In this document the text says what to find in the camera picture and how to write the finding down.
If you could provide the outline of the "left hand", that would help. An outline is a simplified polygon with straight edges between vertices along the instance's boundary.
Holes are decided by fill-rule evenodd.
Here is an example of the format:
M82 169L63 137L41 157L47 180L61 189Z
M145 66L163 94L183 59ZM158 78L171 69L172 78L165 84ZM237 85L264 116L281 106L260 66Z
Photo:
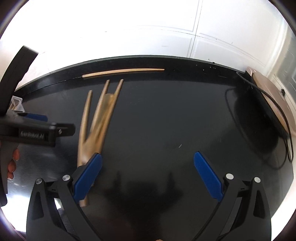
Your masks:
M20 159L20 150L17 148L13 151L13 155L12 158L8 164L8 179L13 180L14 178L14 172L16 170L16 161L18 161Z

